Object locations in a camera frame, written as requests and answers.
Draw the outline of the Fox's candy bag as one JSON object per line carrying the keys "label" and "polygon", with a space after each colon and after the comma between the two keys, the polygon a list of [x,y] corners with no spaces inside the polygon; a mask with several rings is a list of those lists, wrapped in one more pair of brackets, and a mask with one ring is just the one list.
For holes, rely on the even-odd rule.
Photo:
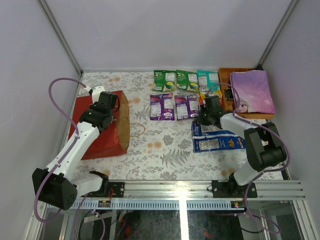
{"label": "Fox's candy bag", "polygon": [[[207,92],[202,92],[202,91],[200,91],[199,92],[200,93],[200,96],[199,96],[199,98],[198,98],[198,101],[199,101],[199,104],[200,105],[204,105],[204,103],[205,103],[205,98],[206,98],[206,94],[207,94]],[[216,90],[216,91],[211,91],[210,93],[209,93],[209,96],[218,96],[219,97],[219,102],[220,102],[220,104],[222,104],[222,92],[221,92],[221,90]]]}

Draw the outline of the purple Fox's candy packet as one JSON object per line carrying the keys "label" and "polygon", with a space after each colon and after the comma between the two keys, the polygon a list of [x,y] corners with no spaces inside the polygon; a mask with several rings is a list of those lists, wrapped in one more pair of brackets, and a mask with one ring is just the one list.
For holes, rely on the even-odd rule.
{"label": "purple Fox's candy packet", "polygon": [[198,96],[193,95],[175,95],[175,107],[177,120],[195,119],[200,116]]}

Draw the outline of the blue Doritos chip bag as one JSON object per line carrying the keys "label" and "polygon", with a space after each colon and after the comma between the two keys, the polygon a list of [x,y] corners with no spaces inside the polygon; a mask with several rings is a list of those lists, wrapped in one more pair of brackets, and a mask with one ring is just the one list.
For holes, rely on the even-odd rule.
{"label": "blue Doritos chip bag", "polygon": [[245,140],[228,130],[218,129],[213,125],[191,123],[193,152],[213,152],[224,150],[240,150],[246,148]]}

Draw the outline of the red brown paper bag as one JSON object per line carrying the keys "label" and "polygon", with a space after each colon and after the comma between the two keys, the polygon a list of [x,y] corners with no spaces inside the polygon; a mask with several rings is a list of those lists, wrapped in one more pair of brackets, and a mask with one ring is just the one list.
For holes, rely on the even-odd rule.
{"label": "red brown paper bag", "polygon": [[122,90],[113,91],[119,96],[120,108],[114,113],[111,125],[92,125],[89,119],[91,96],[78,97],[75,101],[72,120],[77,124],[88,120],[89,124],[97,127],[99,136],[90,144],[84,153],[83,160],[116,157],[125,155],[130,145],[130,110],[129,101]]}

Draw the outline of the teal snack packet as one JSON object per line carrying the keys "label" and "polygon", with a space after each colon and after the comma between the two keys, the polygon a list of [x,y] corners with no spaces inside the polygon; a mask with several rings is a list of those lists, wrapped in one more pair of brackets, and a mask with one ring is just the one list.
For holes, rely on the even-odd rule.
{"label": "teal snack packet", "polygon": [[213,85],[219,82],[219,75],[217,71],[197,70],[199,90],[207,92]]}

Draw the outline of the green snack packet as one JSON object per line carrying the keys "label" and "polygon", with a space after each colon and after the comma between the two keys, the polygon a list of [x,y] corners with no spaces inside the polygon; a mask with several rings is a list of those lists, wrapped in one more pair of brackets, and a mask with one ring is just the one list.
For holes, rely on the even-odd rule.
{"label": "green snack packet", "polygon": [[176,86],[178,89],[190,91],[190,92],[199,92],[199,81],[198,75],[193,71],[185,70],[176,70]]}
{"label": "green snack packet", "polygon": [[154,70],[153,91],[173,92],[176,82],[176,72],[173,70]]}

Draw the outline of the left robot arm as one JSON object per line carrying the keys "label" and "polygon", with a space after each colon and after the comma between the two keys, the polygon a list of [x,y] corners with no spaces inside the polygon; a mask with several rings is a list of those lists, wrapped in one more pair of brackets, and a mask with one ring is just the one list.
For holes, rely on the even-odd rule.
{"label": "left robot arm", "polygon": [[74,171],[92,143],[113,123],[116,93],[102,91],[98,100],[80,116],[75,130],[55,159],[46,168],[36,168],[32,174],[35,192],[34,206],[44,202],[61,210],[68,210],[76,198],[84,195],[105,197],[110,190],[109,178],[98,171],[73,178]]}

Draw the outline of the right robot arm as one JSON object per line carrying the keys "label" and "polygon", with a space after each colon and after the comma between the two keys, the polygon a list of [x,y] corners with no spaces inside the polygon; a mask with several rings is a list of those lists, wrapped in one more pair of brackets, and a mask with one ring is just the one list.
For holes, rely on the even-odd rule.
{"label": "right robot arm", "polygon": [[290,162],[290,153],[275,124],[267,122],[260,125],[238,116],[235,112],[224,111],[216,95],[204,99],[198,120],[202,125],[230,131],[245,141],[247,161],[229,178],[227,189],[233,197],[244,194],[246,185],[263,173],[276,172],[275,166]]}

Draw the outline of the purple Frozen cloth bag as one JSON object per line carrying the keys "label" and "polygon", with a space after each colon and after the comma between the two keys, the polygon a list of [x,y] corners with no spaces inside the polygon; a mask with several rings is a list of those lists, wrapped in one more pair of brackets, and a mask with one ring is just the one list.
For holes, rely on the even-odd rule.
{"label": "purple Frozen cloth bag", "polygon": [[236,90],[234,99],[239,105],[238,113],[276,113],[266,71],[234,71],[230,74],[230,83]]}

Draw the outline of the orange wooden tray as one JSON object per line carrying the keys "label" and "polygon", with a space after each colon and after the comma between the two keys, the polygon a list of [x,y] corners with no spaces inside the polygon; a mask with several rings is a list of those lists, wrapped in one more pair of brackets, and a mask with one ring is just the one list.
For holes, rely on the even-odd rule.
{"label": "orange wooden tray", "polygon": [[[257,71],[257,70],[254,68],[223,68],[221,67],[218,70],[219,82],[231,84],[230,75],[232,72],[245,73],[250,71]],[[233,111],[236,107],[233,99],[231,100],[227,99],[226,91],[230,89],[231,88],[228,85],[225,85],[225,84],[220,85],[220,91],[222,94],[220,102],[225,111]],[[237,114],[245,119],[271,120],[275,116],[274,113],[261,113],[261,112],[239,112]]]}

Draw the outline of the small black object in tray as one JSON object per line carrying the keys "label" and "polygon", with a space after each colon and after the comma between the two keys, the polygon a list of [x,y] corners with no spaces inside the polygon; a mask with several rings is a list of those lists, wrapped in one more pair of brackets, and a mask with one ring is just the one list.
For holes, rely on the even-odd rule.
{"label": "small black object in tray", "polygon": [[227,101],[233,101],[234,100],[234,97],[233,97],[233,92],[232,92],[232,89],[231,88],[228,88],[224,91],[225,93],[225,99]]}

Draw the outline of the floral table mat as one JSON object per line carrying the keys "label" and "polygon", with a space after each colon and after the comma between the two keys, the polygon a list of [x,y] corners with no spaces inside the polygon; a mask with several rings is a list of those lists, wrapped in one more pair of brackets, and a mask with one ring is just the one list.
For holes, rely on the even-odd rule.
{"label": "floral table mat", "polygon": [[89,72],[90,87],[123,91],[129,106],[130,142],[120,156],[82,160],[73,177],[98,171],[111,180],[226,180],[247,160],[244,149],[194,152],[191,120],[150,120],[152,72]]}

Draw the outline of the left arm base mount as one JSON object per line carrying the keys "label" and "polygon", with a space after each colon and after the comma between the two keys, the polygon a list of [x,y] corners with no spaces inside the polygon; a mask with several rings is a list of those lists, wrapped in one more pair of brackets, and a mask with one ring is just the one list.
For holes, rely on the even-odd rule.
{"label": "left arm base mount", "polygon": [[109,182],[106,191],[98,190],[89,192],[89,198],[123,198],[125,193],[124,182]]}

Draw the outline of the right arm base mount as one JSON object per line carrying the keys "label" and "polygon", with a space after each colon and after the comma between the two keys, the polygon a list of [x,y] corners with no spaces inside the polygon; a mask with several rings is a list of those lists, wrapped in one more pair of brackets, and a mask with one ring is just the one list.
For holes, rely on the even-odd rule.
{"label": "right arm base mount", "polygon": [[231,199],[231,198],[244,198],[248,184],[238,185],[234,174],[229,176],[228,181],[211,181],[211,190],[207,188],[209,192],[212,192],[214,198],[219,199]]}

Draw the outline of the aluminium front rail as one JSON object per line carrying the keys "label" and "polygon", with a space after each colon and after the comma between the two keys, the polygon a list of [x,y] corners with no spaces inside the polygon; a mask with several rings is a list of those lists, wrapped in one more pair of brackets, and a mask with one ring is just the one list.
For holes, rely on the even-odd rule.
{"label": "aluminium front rail", "polygon": [[122,198],[77,197],[69,209],[150,209],[176,210],[180,201],[187,209],[243,210],[235,203],[250,201],[303,201],[305,194],[298,180],[257,180],[248,184],[244,198],[214,198],[211,181],[127,180]]}

